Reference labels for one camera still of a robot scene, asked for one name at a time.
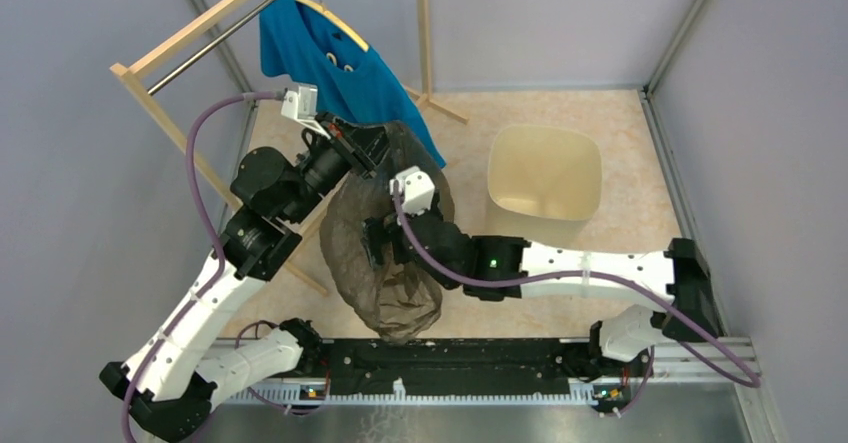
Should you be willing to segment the cream plastic trash bin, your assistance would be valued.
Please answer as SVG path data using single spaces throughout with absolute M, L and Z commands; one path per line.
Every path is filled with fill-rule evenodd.
M 489 155 L 484 232 L 569 247 L 598 211 L 602 184 L 601 151 L 590 137 L 508 126 Z

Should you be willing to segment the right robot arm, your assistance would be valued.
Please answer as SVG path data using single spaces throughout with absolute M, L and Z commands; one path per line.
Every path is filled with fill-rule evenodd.
M 578 251 L 514 236 L 470 236 L 434 212 L 368 218 L 361 242 L 378 268 L 391 249 L 447 290 L 500 302 L 574 296 L 628 302 L 616 317 L 596 322 L 586 348 L 589 367 L 612 375 L 648 347 L 667 340 L 705 343 L 724 336 L 708 264 L 695 241 L 674 238 L 647 253 Z

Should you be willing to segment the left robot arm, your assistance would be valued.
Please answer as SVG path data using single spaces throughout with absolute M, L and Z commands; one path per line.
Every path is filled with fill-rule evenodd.
M 381 124 L 354 125 L 328 112 L 302 126 L 295 160 L 263 146 L 241 160 L 232 191 L 241 207 L 222 231 L 186 295 L 148 342 L 99 378 L 122 402 L 126 441 L 135 429 L 167 442 L 192 436 L 223 402 L 270 376 L 308 376 L 319 367 L 320 340 L 290 319 L 265 337 L 209 357 L 221 330 L 301 243 L 303 222 L 348 175 L 373 178 L 390 140 Z

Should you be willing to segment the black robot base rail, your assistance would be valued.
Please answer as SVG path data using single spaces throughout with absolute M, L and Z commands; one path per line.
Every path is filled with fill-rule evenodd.
M 604 358 L 584 340 L 339 338 L 280 375 L 327 382 L 333 396 L 386 395 L 396 381 L 411 396 L 548 396 L 604 377 L 641 376 L 647 361 L 647 351 L 628 362 Z

